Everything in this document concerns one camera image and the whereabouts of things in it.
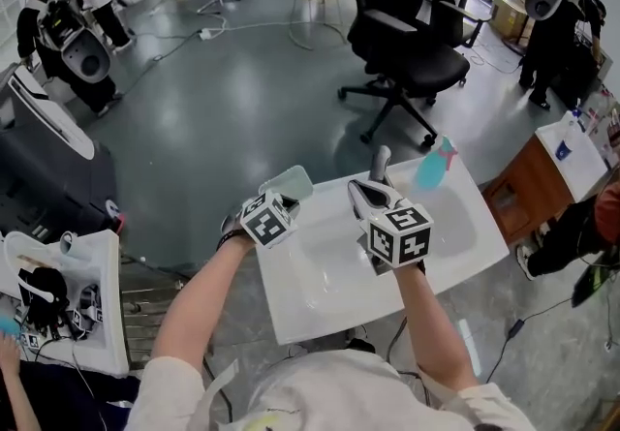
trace chair wheel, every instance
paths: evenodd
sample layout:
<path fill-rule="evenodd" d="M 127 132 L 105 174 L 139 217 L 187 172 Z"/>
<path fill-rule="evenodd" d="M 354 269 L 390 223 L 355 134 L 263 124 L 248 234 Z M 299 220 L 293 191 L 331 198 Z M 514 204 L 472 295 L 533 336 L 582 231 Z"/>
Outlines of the chair wheel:
<path fill-rule="evenodd" d="M 437 136 L 433 136 L 433 135 L 426 135 L 424 136 L 424 142 L 422 143 L 422 146 L 424 147 L 432 147 L 435 144 L 435 138 Z"/>

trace gray floor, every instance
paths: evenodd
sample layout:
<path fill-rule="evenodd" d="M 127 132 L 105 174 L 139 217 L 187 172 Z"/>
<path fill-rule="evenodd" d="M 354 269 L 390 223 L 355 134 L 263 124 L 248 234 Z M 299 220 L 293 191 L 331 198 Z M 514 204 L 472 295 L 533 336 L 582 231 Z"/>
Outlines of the gray floor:
<path fill-rule="evenodd" d="M 139 34 L 185 36 L 219 26 L 213 17 L 192 13 L 204 1 L 146 0 L 126 18 Z M 230 28 L 286 22 L 292 3 L 242 0 L 223 15 Z M 341 0 L 341 5 L 350 23 L 354 1 Z M 328 9 L 329 20 L 335 20 L 334 8 Z M 306 19 L 307 13 L 303 8 L 294 19 Z M 299 33 L 304 26 L 298 25 Z M 303 165 L 314 182 L 321 182 L 367 169 L 373 147 L 382 143 L 391 147 L 394 162 L 420 155 L 424 133 L 399 111 L 390 115 L 371 146 L 359 142 L 380 104 L 355 95 L 346 104 L 338 102 L 340 85 L 369 78 L 336 34 L 318 29 L 317 49 L 307 51 L 294 46 L 287 33 L 286 26 L 272 25 L 227 31 L 213 41 L 192 38 L 140 78 L 151 58 L 181 43 L 141 35 L 133 49 L 114 61 L 112 77 L 121 90 L 130 89 L 123 103 L 101 120 L 72 104 L 87 133 L 114 156 L 119 203 L 127 215 L 122 241 L 132 254 L 157 265 L 191 269 L 212 255 L 228 209 L 283 169 Z M 501 171 L 538 126 L 558 119 L 563 109 L 552 101 L 551 112 L 544 112 L 527 102 L 515 86 L 518 73 L 505 73 L 515 69 L 517 58 L 488 27 L 478 45 L 464 53 L 475 56 L 467 84 L 438 95 L 426 113 L 482 184 Z M 575 264 L 528 283 L 507 258 L 441 295 L 450 317 L 466 319 L 472 329 L 482 378 L 514 320 L 570 296 L 582 269 L 583 264 Z M 617 292 L 611 302 L 617 312 Z M 367 326 L 380 354 L 400 320 L 401 315 L 394 315 Z M 617 318 L 612 324 L 620 332 Z M 575 311 L 563 305 L 525 325 L 509 344 L 494 381 L 538 429 L 579 429 L 599 397 L 618 389 L 620 352 L 605 352 L 606 337 L 603 294 Z M 239 416 L 261 373 L 290 349 L 275 343 L 255 257 L 235 277 L 214 349 L 216 372 L 239 357 L 241 374 L 229 387 Z M 221 411 L 218 402 L 216 414 Z"/>

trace white sink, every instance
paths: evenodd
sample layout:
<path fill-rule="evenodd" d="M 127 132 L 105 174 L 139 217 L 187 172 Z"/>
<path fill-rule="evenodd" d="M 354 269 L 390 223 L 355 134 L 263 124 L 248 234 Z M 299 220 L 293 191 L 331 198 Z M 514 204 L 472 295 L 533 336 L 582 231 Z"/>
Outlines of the white sink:
<path fill-rule="evenodd" d="M 392 166 L 394 187 L 421 203 L 435 221 L 428 279 L 441 292 L 508 254 L 484 200 L 458 156 L 439 188 L 416 189 L 421 159 Z M 368 323 L 403 308 L 391 272 L 378 275 L 359 241 L 363 232 L 347 193 L 359 174 L 315 186 L 295 218 L 299 230 L 271 250 L 261 249 L 263 283 L 280 344 Z"/>

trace bottle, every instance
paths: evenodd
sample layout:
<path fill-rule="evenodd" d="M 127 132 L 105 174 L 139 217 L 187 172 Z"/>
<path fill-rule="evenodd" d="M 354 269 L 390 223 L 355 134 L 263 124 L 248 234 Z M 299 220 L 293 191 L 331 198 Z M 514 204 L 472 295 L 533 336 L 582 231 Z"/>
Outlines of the bottle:
<path fill-rule="evenodd" d="M 557 157 L 558 161 L 564 161 L 571 152 L 573 152 L 577 141 L 581 135 L 581 126 L 577 118 L 579 117 L 579 110 L 575 109 L 572 111 L 567 111 L 562 118 L 562 123 L 564 124 L 564 135 L 562 136 L 562 141 L 558 145 L 558 148 L 555 151 L 555 157 Z"/>

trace table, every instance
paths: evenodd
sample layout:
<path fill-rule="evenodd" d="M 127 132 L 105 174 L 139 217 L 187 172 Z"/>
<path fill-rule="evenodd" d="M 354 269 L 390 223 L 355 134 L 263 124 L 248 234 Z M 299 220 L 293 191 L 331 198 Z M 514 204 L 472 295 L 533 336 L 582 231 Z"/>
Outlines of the table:
<path fill-rule="evenodd" d="M 118 236 L 110 230 L 81 236 L 92 248 L 92 259 L 84 268 L 71 272 L 63 272 L 68 286 L 68 298 L 71 305 L 79 299 L 84 286 L 97 283 L 100 286 L 103 322 L 97 323 L 95 329 L 85 340 L 59 340 L 49 343 L 41 353 L 61 362 L 75 365 L 74 354 L 81 369 L 97 371 L 122 377 L 129 373 L 129 360 L 125 350 L 125 336 L 122 323 L 120 290 L 118 284 L 119 249 Z M 58 244 L 52 243 L 47 248 L 56 252 Z M 17 282 L 10 271 L 7 271 L 4 260 L 0 261 L 0 292 L 20 298 Z M 8 304 L 0 306 L 0 312 L 12 317 Z"/>
<path fill-rule="evenodd" d="M 560 121 L 539 128 L 484 190 L 507 243 L 529 235 L 570 204 L 585 200 L 607 173 L 596 146 L 583 133 L 573 152 L 558 161 L 555 150 L 564 132 Z"/>
<path fill-rule="evenodd" d="M 391 166 L 395 188 L 421 203 L 435 225 L 426 274 L 435 293 L 484 271 L 508 254 L 508 248 L 478 187 L 459 156 L 454 156 L 441 185 L 416 188 L 422 158 Z M 299 230 L 271 250 L 258 251 L 269 312 L 280 345 L 369 323 L 403 309 L 391 272 L 377 275 L 357 240 L 363 233 L 347 193 L 351 179 L 314 186 L 301 204 Z"/>

